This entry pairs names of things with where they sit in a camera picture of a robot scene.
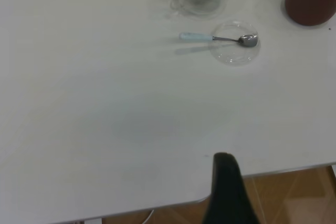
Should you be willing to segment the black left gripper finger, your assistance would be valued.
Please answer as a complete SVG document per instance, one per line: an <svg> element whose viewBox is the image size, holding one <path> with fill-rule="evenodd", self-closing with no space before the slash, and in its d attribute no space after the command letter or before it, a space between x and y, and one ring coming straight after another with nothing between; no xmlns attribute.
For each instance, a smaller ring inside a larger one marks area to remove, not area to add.
<svg viewBox="0 0 336 224"><path fill-rule="evenodd" d="M211 194L202 223L259 223L232 154L214 155Z"/></svg>

